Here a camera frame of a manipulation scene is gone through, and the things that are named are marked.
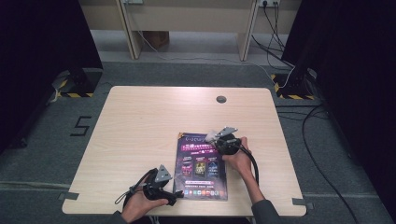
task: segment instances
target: power outlet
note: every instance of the power outlet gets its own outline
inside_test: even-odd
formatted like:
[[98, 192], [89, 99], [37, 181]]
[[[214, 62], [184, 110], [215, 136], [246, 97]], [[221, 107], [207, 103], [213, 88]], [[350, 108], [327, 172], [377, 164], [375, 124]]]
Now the power outlet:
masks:
[[279, 4], [280, 4], [280, 0], [260, 0], [259, 7], [262, 7], [262, 3], [264, 1], [267, 2], [267, 7], [275, 7], [276, 4], [279, 7]]

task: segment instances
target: person's right hand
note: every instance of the person's right hand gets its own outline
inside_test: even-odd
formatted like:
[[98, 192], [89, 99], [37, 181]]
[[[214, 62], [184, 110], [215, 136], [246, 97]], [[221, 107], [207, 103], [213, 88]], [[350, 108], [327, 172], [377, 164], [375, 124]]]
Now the person's right hand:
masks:
[[[248, 149], [248, 139], [246, 137], [241, 137], [242, 146], [251, 153]], [[233, 155], [223, 155], [222, 159], [230, 163], [230, 165], [242, 176], [246, 177], [252, 175], [251, 173], [251, 160], [245, 152], [239, 149]]]

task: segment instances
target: light wood tabletop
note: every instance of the light wood tabletop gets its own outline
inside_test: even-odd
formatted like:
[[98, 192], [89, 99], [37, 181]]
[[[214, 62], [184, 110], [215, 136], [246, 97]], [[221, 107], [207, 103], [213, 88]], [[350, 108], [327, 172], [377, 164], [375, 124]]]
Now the light wood tabletop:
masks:
[[[223, 104], [218, 96], [226, 97]], [[65, 199], [66, 214], [112, 214], [114, 204], [148, 170], [163, 164], [175, 173], [179, 133], [209, 133], [224, 126], [246, 136], [260, 170], [260, 188], [281, 216], [303, 216], [302, 193], [271, 92], [256, 88], [136, 87], [111, 89]], [[150, 216], [252, 216], [248, 191], [227, 167], [228, 201], [177, 199]], [[173, 180], [164, 190], [172, 192]]]

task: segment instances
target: dark sleeve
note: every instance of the dark sleeve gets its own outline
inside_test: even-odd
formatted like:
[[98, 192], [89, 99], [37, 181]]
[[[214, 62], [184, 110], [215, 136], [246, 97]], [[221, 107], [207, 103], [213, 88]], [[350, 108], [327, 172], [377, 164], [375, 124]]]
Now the dark sleeve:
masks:
[[282, 223], [279, 214], [272, 203], [268, 200], [261, 200], [251, 206], [251, 211], [257, 224], [278, 224]]
[[111, 216], [107, 224], [127, 224], [127, 222], [121, 217], [121, 213], [117, 211]]

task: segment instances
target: flyer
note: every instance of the flyer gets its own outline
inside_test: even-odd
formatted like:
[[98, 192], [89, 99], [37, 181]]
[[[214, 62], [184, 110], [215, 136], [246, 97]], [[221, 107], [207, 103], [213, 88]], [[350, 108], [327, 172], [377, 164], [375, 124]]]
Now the flyer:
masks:
[[180, 133], [173, 191], [184, 191], [187, 200], [227, 201], [225, 162], [206, 134]]

